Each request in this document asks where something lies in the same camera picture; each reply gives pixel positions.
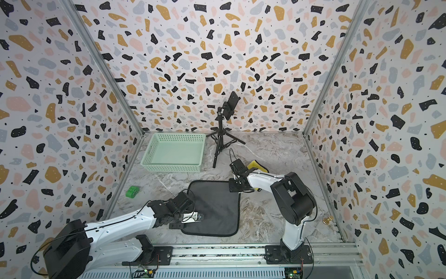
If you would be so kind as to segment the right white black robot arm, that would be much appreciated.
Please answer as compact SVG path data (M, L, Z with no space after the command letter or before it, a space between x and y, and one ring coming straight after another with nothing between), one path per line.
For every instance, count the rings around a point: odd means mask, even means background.
M240 159L230 164L233 178L229 180L232 193L250 193L257 189L271 193L282 217L286 220L281 245L287 252L294 252L304 243L303 229L317 202L312 192L299 176L290 172L277 175L248 168Z

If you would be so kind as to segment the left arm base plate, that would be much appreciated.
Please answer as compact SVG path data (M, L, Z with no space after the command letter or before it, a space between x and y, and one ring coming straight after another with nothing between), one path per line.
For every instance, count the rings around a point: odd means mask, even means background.
M137 244L142 251L132 261L122 261L123 266L168 266L170 264L173 253L172 246L154 246L146 235L137 235L135 239L138 240Z

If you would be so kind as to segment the blue grey dishcloth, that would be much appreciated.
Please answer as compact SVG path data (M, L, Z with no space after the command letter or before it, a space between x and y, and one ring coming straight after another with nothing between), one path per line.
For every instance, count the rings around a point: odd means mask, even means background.
M194 212L201 215L198 222L191 219L182 233L192 236L232 237L239 230L240 194L230 192L228 181L195 180L189 191L195 196Z

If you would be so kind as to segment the yellow grey dishcloth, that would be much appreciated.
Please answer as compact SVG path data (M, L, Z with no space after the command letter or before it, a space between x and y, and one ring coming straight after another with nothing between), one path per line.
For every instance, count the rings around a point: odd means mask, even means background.
M268 170L260 165L256 160L253 160L247 165L248 170L254 170L253 173L250 173L247 180L249 182L249 185L252 188L255 188L257 190L265 190L267 192L271 191L271 183L270 183L270 177L266 176L266 173L268 173Z

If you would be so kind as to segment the right green circuit board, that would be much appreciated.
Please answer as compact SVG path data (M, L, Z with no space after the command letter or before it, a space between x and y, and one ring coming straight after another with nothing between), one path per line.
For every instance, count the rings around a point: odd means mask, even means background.
M290 267L285 268L284 271L285 279L302 279L303 272L300 267Z

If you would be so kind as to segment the black tripod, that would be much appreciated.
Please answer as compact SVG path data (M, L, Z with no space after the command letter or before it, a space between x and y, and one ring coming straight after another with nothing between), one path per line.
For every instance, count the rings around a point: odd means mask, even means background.
M223 105L217 109L217 121L218 121L218 127L210 134L208 134L206 137L209 137L214 140L216 143L216 150L214 153L214 159L213 159L213 168L215 169L217 166L217 159L220 153L222 153L223 150L228 148L230 145L234 143L241 143L242 145L245 145L246 143L242 141L241 139L237 138L236 136L233 136L229 133L227 129L224 128L223 120L226 118L231 118L233 115L234 110L231 109L228 105ZM231 138L231 141L224 143L224 137L228 136Z

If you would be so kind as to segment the green circuit board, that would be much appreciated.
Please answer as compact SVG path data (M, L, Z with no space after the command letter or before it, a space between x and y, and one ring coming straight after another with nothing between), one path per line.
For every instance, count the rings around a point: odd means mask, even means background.
M300 267L290 267L285 268L284 271L285 279L302 279L303 272Z
M140 268L132 272L132 279L154 279L156 271L153 269Z

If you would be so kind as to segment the black phone on tripod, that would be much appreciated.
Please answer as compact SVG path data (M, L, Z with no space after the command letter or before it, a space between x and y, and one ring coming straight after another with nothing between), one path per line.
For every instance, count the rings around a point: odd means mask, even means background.
M240 100L240 97L236 92L232 92L229 99L223 104L223 115L226 120L230 120L230 118L235 113L236 106Z

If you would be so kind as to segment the small green block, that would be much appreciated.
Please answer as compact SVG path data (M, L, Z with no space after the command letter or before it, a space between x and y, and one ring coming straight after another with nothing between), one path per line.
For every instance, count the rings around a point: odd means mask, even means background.
M129 189L126 191L125 196L128 198L135 198L137 196L137 194L139 193L140 188L137 186L131 186L129 187Z

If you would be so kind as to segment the left green circuit board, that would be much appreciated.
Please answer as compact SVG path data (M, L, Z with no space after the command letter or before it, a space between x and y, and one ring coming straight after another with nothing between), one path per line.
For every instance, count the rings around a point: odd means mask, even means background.
M132 272L132 279L154 279L156 271L153 269L140 268Z

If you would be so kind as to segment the small brass object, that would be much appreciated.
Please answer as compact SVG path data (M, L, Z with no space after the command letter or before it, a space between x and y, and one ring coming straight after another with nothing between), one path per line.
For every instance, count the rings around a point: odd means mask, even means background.
M333 221L333 217L332 216L323 218L323 223L326 224L326 225L329 225L332 221Z

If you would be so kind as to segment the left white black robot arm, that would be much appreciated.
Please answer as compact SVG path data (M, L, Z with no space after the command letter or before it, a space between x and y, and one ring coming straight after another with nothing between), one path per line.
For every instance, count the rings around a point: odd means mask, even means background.
M130 268L168 265L171 248L155 248L145 231L181 223L195 208L195 195L181 191L175 198L147 201L134 212L109 220L68 223L45 247L50 279L76 279L84 272L120 263Z

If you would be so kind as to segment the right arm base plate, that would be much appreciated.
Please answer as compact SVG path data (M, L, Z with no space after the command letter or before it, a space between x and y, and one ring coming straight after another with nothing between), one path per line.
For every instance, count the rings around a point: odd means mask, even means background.
M293 251L285 245L267 245L264 259L268 265L311 265L314 262L310 246L304 244Z

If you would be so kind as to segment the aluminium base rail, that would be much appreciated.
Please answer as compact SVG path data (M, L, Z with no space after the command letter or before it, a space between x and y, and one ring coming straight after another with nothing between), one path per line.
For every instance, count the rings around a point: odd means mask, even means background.
M365 265L354 244L315 243L313 264L268 265L265 246L274 244L178 244L168 266L128 267L120 263L84 272L82 279L131 279L140 268L156 271L154 279L284 279L285 268L300 267L303 279L366 279Z

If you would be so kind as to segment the mint green plastic basket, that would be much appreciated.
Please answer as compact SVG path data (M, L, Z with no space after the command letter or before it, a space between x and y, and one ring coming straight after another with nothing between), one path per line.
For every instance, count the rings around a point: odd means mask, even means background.
M140 165L149 172L198 173L202 169L205 141L205 134L153 134Z

